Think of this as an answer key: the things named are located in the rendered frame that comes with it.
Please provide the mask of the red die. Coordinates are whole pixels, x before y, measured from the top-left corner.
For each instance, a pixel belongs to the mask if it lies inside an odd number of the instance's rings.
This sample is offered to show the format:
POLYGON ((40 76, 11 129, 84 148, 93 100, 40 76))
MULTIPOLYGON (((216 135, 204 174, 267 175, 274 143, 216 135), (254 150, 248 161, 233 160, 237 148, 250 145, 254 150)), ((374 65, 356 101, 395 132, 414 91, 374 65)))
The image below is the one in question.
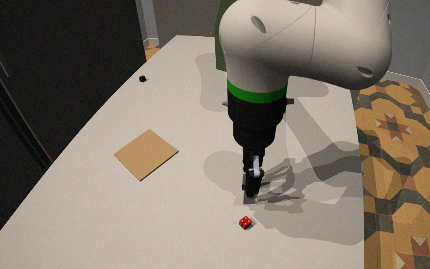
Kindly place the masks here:
POLYGON ((247 216, 245 216, 244 218, 242 218, 242 219, 239 221, 239 225, 240 225, 244 230, 246 230, 246 228, 248 228, 251 224, 252 224, 252 221, 251 221, 247 216))

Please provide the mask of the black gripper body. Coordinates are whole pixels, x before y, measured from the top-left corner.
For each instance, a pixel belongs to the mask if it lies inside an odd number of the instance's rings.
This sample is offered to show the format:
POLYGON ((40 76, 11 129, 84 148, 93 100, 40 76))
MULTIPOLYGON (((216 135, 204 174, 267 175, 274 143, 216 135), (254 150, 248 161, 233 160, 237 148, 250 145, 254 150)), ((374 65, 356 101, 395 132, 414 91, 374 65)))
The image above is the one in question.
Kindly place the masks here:
POLYGON ((258 155, 258 163, 262 160, 262 150, 273 143, 276 127, 267 130, 249 130, 233 123, 234 140, 248 149, 247 160, 250 164, 253 164, 253 155, 258 155))

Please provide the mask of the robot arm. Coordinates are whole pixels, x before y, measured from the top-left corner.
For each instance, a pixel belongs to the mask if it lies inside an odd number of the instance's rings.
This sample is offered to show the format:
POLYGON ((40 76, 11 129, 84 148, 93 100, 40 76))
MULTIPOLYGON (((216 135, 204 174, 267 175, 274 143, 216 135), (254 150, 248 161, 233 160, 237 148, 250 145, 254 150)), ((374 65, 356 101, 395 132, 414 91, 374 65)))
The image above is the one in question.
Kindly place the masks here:
POLYGON ((390 0, 238 0, 219 40, 227 69, 229 118, 249 130, 278 125, 290 75, 347 90, 375 85, 392 59, 390 0))

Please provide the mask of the tan flat square mat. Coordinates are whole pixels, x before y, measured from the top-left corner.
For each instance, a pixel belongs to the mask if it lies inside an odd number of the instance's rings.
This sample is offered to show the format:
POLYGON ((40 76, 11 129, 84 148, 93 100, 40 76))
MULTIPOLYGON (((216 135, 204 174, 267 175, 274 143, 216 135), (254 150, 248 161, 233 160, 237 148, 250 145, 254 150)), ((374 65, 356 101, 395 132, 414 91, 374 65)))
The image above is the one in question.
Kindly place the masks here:
POLYGON ((114 155, 141 182, 177 153, 177 149, 148 129, 114 155))

